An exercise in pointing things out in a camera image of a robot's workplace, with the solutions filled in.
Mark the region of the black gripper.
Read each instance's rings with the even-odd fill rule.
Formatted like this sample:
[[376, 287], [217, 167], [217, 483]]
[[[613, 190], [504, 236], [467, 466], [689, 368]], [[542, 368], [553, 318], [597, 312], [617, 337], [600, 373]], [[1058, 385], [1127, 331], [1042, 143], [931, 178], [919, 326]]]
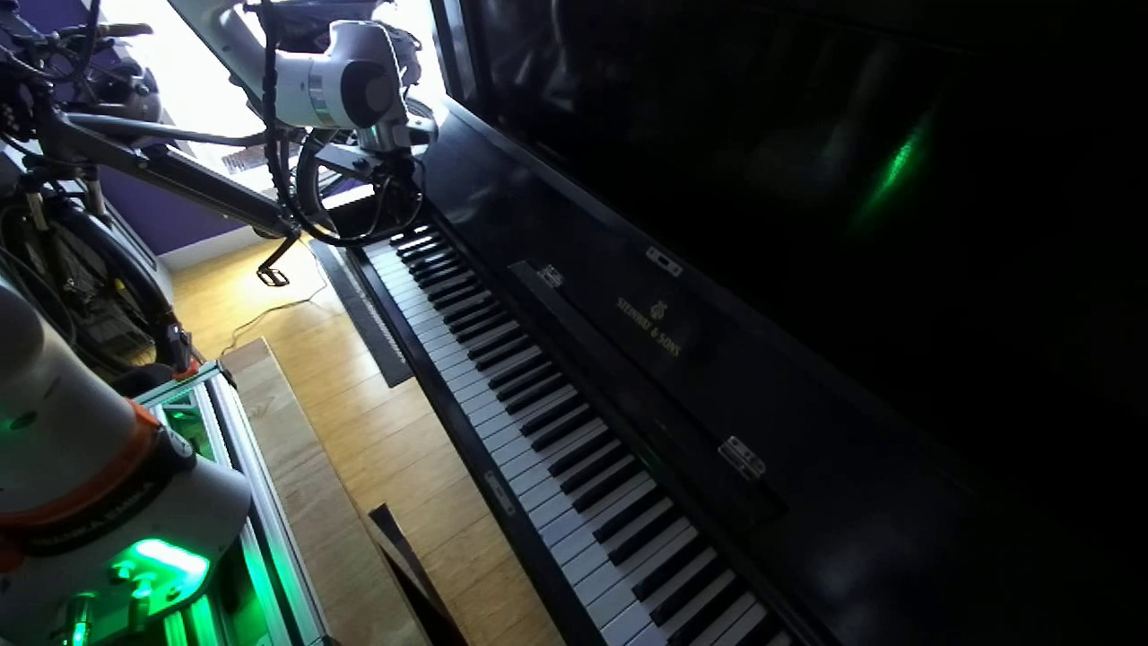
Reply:
[[389, 149], [364, 131], [327, 131], [319, 143], [319, 227], [333, 236], [393, 236], [425, 213], [420, 158]]

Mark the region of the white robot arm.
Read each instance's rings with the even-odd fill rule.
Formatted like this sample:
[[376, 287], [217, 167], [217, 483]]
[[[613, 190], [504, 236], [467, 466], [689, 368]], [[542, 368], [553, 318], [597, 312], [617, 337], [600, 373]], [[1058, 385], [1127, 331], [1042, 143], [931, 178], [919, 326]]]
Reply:
[[347, 0], [169, 0], [266, 125], [279, 207], [327, 245], [370, 245], [425, 207], [411, 32]]

